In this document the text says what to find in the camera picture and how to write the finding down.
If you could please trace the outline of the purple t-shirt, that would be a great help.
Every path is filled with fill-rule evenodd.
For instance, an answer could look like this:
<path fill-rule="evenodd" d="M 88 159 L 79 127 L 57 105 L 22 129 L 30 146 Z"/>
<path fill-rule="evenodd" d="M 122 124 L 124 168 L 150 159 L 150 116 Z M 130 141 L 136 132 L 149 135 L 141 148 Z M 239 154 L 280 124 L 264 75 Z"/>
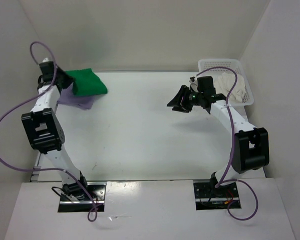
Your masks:
<path fill-rule="evenodd" d="M 89 110 L 93 106 L 95 101 L 95 96 L 75 96 L 73 94 L 73 84 L 68 88 L 61 91 L 60 97 L 57 103 L 60 105 L 68 105 L 72 107 L 77 107 L 82 110 Z"/>

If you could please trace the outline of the aluminium table edge rail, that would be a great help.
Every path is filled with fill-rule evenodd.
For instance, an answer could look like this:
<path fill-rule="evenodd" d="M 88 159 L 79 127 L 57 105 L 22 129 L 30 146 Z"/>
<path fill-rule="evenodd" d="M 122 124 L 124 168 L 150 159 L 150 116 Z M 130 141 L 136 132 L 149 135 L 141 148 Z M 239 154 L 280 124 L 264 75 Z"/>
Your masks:
<path fill-rule="evenodd" d="M 50 84 L 52 83 L 53 74 L 42 74 L 38 79 L 38 94 L 44 93 Z M 52 85 L 52 87 L 45 93 L 43 96 L 37 98 L 34 107 L 31 109 L 31 112 L 41 112 L 44 109 L 51 108 L 54 112 L 57 109 L 57 101 L 60 97 L 60 91 L 62 90 L 62 82 L 64 80 L 64 75 L 62 73 L 56 74 L 56 79 Z M 37 156 L 36 163 L 34 165 L 34 171 L 31 176 L 31 181 L 38 181 L 38 176 L 40 172 L 39 169 L 42 168 L 40 161 L 44 158 L 44 156 L 39 152 Z"/>

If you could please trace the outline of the green t-shirt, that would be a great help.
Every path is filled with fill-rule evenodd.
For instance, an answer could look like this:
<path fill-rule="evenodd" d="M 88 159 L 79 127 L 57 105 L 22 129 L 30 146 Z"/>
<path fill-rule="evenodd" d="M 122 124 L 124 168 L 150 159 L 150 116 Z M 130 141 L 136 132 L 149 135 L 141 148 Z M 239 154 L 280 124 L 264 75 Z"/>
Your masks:
<path fill-rule="evenodd" d="M 107 87 L 91 68 L 68 70 L 66 73 L 75 79 L 72 87 L 72 93 L 75 96 L 88 97 L 108 93 Z"/>

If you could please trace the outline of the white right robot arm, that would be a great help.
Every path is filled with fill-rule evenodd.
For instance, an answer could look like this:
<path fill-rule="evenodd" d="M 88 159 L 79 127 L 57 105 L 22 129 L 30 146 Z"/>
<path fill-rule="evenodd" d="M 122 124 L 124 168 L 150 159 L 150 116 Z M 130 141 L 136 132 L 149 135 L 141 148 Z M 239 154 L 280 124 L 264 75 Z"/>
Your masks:
<path fill-rule="evenodd" d="M 239 75 L 228 67 L 222 78 L 226 80 L 221 92 L 216 91 L 221 83 L 211 76 L 198 73 L 191 77 L 190 86 L 182 85 L 176 96 L 167 104 L 173 111 L 189 113 L 194 106 L 202 107 L 210 115 L 218 119 L 231 133 L 231 152 L 228 164 L 223 170 L 214 172 L 210 178 L 209 191 L 221 196 L 227 185 L 237 181 L 240 174 L 249 170 L 258 170 L 269 164 L 268 132 L 245 122 L 241 115 L 233 109 L 230 97 L 237 95 Z"/>

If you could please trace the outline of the white plastic basket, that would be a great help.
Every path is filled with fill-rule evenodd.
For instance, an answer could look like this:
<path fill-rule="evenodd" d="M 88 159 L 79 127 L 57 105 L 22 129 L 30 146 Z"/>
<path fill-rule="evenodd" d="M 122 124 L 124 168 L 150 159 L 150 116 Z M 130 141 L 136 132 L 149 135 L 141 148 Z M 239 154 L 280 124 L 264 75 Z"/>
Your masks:
<path fill-rule="evenodd" d="M 232 106 L 249 106 L 254 103 L 252 91 L 240 61 L 230 58 L 205 58 L 198 61 L 201 76 L 212 76 L 216 92 L 225 96 L 233 86 L 236 72 L 238 81 L 231 92 L 229 102 Z"/>

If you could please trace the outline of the white t-shirt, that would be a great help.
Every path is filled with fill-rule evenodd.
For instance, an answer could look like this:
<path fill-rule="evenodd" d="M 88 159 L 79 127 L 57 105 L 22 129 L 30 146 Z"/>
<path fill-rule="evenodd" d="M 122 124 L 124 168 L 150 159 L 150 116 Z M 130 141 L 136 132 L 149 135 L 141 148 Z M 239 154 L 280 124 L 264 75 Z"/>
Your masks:
<path fill-rule="evenodd" d="M 235 75 L 225 72 L 213 80 L 213 85 L 217 94 L 222 93 L 223 95 L 227 96 L 229 91 L 233 87 L 234 82 Z M 237 75 L 237 82 L 234 86 L 234 89 L 230 93 L 229 101 L 233 103 L 241 103 L 245 94 L 245 81 L 243 76 L 239 74 Z"/>

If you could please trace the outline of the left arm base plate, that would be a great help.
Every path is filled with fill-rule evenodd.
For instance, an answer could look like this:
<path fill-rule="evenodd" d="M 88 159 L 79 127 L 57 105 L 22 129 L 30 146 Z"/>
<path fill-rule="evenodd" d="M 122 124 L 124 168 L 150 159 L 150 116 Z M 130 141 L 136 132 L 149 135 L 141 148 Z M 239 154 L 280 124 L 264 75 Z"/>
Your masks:
<path fill-rule="evenodd" d="M 57 186 L 51 187 L 51 190 L 59 197 L 58 212 L 60 213 L 88 213 L 92 208 L 92 202 L 89 199 L 78 200 L 73 195 L 66 196 L 64 191 Z M 105 208 L 105 182 L 87 182 L 87 190 L 93 200 L 98 204 L 98 212 L 103 212 Z"/>

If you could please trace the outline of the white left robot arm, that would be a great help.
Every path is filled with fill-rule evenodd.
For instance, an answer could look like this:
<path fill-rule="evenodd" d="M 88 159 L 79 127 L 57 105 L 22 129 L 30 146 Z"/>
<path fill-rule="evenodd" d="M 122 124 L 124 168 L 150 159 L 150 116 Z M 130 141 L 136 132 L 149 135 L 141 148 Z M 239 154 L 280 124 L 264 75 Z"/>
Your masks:
<path fill-rule="evenodd" d="M 85 200 L 90 188 L 64 147 L 65 134 L 55 114 L 62 90 L 68 90 L 74 78 L 54 66 L 54 62 L 48 58 L 39 67 L 42 72 L 38 79 L 39 97 L 31 111 L 22 115 L 22 124 L 31 147 L 49 159 L 54 168 L 61 170 L 65 196 Z"/>

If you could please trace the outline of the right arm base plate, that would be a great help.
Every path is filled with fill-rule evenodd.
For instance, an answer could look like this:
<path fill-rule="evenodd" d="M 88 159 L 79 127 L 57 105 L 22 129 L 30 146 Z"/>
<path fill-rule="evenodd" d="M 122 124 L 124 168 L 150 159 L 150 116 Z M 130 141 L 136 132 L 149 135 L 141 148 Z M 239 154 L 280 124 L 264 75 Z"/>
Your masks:
<path fill-rule="evenodd" d="M 236 183 L 221 186 L 221 189 L 215 192 L 209 180 L 194 180 L 193 189 L 197 211 L 226 210 L 228 206 L 230 209 L 241 208 Z"/>

